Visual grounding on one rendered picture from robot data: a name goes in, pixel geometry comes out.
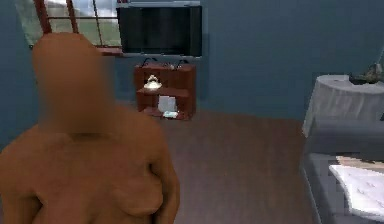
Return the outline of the red wooden shelf unit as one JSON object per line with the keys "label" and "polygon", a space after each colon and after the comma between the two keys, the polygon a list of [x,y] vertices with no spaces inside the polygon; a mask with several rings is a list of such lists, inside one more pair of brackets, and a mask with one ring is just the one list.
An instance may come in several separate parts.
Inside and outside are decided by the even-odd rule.
{"label": "red wooden shelf unit", "polygon": [[[162,86],[158,90],[146,90],[144,85],[154,75]],[[160,96],[176,99],[178,115],[176,120],[190,120],[196,112],[196,66],[181,64],[172,69],[161,63],[147,63],[134,67],[134,86],[137,109],[145,114],[161,117],[158,109]]]}

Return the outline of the black television set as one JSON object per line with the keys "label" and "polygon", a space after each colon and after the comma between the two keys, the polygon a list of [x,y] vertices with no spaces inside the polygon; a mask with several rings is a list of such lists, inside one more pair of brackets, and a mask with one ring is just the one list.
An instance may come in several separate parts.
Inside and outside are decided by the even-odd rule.
{"label": "black television set", "polygon": [[124,54],[202,56],[199,1],[118,3],[116,10]]}

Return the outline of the white box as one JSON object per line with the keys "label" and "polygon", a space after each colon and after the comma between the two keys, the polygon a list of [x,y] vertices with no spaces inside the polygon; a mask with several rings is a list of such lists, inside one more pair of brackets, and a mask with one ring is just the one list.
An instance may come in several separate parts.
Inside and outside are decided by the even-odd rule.
{"label": "white box", "polygon": [[158,109],[160,112],[176,112],[176,98],[172,96],[160,96],[158,100]]}

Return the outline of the brown human figure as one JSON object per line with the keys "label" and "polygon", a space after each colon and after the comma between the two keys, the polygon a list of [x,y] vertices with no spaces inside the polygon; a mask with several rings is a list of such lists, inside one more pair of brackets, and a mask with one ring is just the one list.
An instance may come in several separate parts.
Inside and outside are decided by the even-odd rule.
{"label": "brown human figure", "polygon": [[160,125],[119,105],[83,35],[32,48],[38,123],[0,152],[4,224],[174,224],[180,184]]}

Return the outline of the round table with grey cloth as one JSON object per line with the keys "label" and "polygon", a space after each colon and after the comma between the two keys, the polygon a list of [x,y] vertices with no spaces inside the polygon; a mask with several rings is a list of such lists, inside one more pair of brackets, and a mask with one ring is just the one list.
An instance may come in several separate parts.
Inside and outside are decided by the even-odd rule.
{"label": "round table with grey cloth", "polygon": [[318,117],[379,121],[384,115],[384,83],[355,85],[348,75],[316,78],[302,126],[305,137]]}

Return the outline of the white cushion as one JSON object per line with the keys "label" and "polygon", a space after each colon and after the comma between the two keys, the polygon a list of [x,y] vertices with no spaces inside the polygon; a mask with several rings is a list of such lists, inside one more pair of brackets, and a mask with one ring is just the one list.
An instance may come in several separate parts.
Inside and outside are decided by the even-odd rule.
{"label": "white cushion", "polygon": [[329,170],[341,184],[351,214],[384,222],[384,173],[345,165],[330,165]]}

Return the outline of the white teapot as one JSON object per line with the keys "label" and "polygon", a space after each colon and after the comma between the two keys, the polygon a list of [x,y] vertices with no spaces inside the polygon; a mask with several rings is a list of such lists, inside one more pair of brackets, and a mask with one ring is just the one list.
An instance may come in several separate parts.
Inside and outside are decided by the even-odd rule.
{"label": "white teapot", "polygon": [[148,90],[157,90],[162,86],[162,84],[159,82],[158,78],[155,75],[151,75],[147,83],[144,85],[145,89]]}

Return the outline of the red framed window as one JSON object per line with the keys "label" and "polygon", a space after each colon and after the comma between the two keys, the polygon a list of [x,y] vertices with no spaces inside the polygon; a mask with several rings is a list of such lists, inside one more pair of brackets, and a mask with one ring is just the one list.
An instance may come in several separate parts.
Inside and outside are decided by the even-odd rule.
{"label": "red framed window", "polygon": [[32,47],[45,31],[78,32],[104,55],[122,54],[116,4],[120,0],[13,0]]}

